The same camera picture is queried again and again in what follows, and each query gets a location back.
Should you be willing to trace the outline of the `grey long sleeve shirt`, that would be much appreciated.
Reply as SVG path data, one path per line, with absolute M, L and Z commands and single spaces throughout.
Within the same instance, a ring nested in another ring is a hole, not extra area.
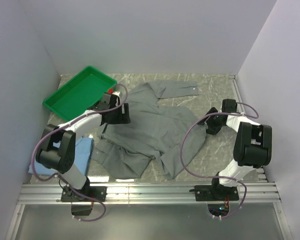
M 151 160 L 169 180 L 188 165 L 206 141 L 206 127 L 185 106 L 158 105 L 158 100 L 197 96 L 195 81 L 156 80 L 131 89 L 126 102 L 130 123 L 105 124 L 90 158 L 116 179 L 140 178 Z

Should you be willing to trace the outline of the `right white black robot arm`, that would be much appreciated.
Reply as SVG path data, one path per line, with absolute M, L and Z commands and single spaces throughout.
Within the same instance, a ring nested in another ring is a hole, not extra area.
M 233 159 L 225 169 L 217 173 L 218 178 L 212 180 L 210 187 L 211 196 L 221 200 L 248 173 L 270 163 L 273 129 L 243 114 L 228 115 L 226 112 L 217 111 L 215 107 L 211 108 L 207 115 L 198 124 L 206 125 L 208 134 L 216 135 L 222 127 L 229 127 L 236 132 Z

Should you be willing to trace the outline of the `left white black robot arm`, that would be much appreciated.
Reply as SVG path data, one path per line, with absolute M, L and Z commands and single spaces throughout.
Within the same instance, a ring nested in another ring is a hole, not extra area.
M 121 103 L 114 108 L 88 108 L 75 119 L 61 124 L 45 127 L 41 140 L 32 153 L 31 168 L 37 175 L 34 162 L 56 171 L 79 201 L 91 196 L 90 180 L 75 165 L 76 142 L 92 128 L 103 124 L 118 125 L 130 123 L 129 104 Z

